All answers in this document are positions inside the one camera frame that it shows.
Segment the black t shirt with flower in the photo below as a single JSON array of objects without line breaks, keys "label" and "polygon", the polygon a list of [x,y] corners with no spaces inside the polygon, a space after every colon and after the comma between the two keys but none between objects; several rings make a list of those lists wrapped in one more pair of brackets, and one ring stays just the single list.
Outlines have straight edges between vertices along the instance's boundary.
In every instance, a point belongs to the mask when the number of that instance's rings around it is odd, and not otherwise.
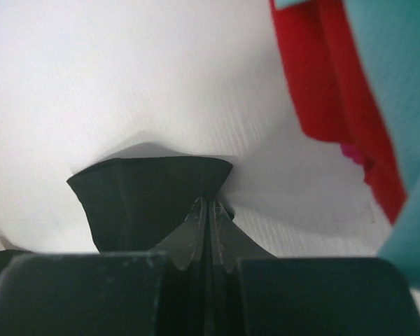
[{"label": "black t shirt with flower", "polygon": [[111,159],[72,176],[101,253],[148,251],[185,220],[197,199],[214,200],[232,164],[212,157]]}]

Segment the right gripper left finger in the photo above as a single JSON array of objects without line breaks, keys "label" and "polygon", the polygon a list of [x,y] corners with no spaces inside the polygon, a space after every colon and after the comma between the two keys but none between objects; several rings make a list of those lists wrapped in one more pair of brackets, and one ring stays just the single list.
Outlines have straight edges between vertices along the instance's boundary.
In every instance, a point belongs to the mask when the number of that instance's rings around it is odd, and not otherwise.
[{"label": "right gripper left finger", "polygon": [[185,220],[153,250],[165,252],[157,335],[203,335],[207,203],[198,198]]}]

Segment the red folded t shirt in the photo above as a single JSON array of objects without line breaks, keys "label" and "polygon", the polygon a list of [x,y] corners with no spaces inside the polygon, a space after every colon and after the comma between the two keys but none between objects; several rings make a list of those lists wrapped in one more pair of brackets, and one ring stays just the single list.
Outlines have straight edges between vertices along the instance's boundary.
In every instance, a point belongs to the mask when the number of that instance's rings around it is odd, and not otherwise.
[{"label": "red folded t shirt", "polygon": [[288,89],[302,131],[340,145],[394,223],[406,200],[393,146],[365,79],[341,1],[270,3]]}]

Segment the teal folded t shirt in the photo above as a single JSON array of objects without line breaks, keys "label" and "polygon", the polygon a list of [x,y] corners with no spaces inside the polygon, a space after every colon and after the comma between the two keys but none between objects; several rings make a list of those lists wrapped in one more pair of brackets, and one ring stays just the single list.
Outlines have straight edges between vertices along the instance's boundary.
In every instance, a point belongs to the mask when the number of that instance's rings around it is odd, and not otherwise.
[{"label": "teal folded t shirt", "polygon": [[420,1],[341,1],[406,192],[379,256],[420,290]]}]

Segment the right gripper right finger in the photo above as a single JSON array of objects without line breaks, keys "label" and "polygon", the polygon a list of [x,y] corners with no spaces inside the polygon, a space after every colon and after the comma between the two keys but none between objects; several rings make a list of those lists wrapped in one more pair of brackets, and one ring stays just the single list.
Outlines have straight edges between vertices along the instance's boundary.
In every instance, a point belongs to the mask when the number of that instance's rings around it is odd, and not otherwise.
[{"label": "right gripper right finger", "polygon": [[275,257],[233,223],[219,201],[209,203],[208,215],[215,334],[243,335],[244,308],[238,261]]}]

